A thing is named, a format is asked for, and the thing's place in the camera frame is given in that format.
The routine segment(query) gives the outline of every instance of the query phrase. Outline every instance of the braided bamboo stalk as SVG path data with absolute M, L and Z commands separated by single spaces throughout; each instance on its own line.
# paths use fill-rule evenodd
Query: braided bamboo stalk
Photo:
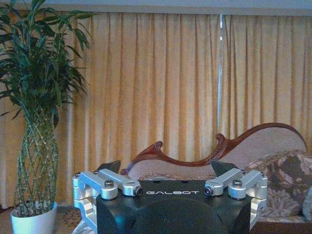
M 15 207 L 19 217 L 40 215 L 52 209 L 56 195 L 58 146 L 51 112 L 24 109 L 26 128 L 19 151 Z

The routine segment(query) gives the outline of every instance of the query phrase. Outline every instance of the lucky bamboo plant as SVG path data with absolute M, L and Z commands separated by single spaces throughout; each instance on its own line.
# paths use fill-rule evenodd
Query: lucky bamboo plant
M 18 106 L 14 118 L 22 111 L 26 121 L 15 192 L 20 217 L 52 209 L 59 156 L 54 137 L 58 108 L 71 103 L 71 93 L 86 88 L 69 51 L 81 56 L 66 37 L 73 34 L 82 51 L 89 48 L 87 31 L 76 22 L 92 13 L 61 15 L 53 8 L 41 8 L 44 2 L 33 0 L 22 13 L 14 9 L 14 1 L 0 8 L 0 82 L 5 87 L 0 99 L 9 98 Z M 80 25 L 83 31 L 73 25 Z

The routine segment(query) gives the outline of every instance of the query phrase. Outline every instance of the curtain fold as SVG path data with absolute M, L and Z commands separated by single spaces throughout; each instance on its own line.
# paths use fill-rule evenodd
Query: curtain fold
M 312 17 L 225 16 L 221 132 L 293 126 L 312 150 Z
M 83 24 L 91 50 L 75 65 L 89 85 L 60 113 L 57 202 L 71 204 L 75 172 L 117 159 L 125 168 L 158 140 L 173 158 L 205 158 L 216 144 L 219 16 L 101 13 Z M 24 128 L 12 116 L 0 118 L 4 207 L 13 205 Z

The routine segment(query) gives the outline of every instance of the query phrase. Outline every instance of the metal clamp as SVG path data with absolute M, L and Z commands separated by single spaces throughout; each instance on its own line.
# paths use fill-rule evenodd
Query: metal clamp
M 246 194 L 254 197 L 251 203 L 250 229 L 259 219 L 259 211 L 266 206 L 268 178 L 262 172 L 251 171 L 240 180 L 233 180 L 228 193 L 233 199 L 244 199 Z
M 242 171 L 232 168 L 228 172 L 214 179 L 208 179 L 205 182 L 205 194 L 208 196 L 218 196 L 223 194 L 223 189 L 228 187 L 233 180 L 242 177 Z
M 139 181 L 130 180 L 108 169 L 81 172 L 73 177 L 74 207 L 79 208 L 82 219 L 97 233 L 96 197 L 100 194 L 105 200 L 118 196 L 118 188 L 126 196 L 142 194 Z

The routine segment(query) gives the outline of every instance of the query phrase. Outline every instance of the floral upholstery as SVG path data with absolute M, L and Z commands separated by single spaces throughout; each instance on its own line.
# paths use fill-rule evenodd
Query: floral upholstery
M 260 217 L 258 222 L 270 222 L 270 223 L 305 223 L 303 216 L 289 216 L 289 217 Z
M 312 223 L 312 187 L 310 187 L 302 204 L 302 213 L 308 223 Z
M 164 173 L 148 173 L 144 174 L 139 178 L 139 180 L 207 180 L 207 179 L 213 179 L 216 175 L 214 172 L 207 173 L 206 175 L 201 176 L 187 176 L 187 175 L 171 175 L 170 173 L 164 174 Z
M 268 177 L 268 202 L 264 217 L 299 215 L 312 184 L 312 156 L 301 150 L 277 152 L 249 164 L 246 171 L 263 171 Z

